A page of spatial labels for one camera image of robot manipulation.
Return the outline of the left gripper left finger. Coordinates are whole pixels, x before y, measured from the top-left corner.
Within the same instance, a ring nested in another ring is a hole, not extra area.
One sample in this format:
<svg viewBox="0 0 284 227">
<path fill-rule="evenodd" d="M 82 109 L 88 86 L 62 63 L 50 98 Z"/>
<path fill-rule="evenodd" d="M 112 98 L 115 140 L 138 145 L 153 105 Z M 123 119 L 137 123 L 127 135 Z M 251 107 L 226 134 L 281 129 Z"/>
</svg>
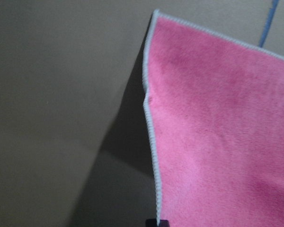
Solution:
<svg viewBox="0 0 284 227">
<path fill-rule="evenodd" d="M 145 221 L 145 226 L 146 227 L 157 227 L 157 220 L 155 218 L 147 219 Z"/>
</svg>

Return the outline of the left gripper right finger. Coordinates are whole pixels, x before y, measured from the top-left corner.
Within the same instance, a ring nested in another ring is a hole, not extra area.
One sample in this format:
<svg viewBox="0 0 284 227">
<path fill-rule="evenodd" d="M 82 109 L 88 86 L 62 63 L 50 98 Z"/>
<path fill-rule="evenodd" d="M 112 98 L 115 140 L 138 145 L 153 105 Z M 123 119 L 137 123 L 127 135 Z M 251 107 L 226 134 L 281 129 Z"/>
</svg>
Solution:
<svg viewBox="0 0 284 227">
<path fill-rule="evenodd" d="M 160 220 L 160 227 L 170 227 L 168 220 Z"/>
</svg>

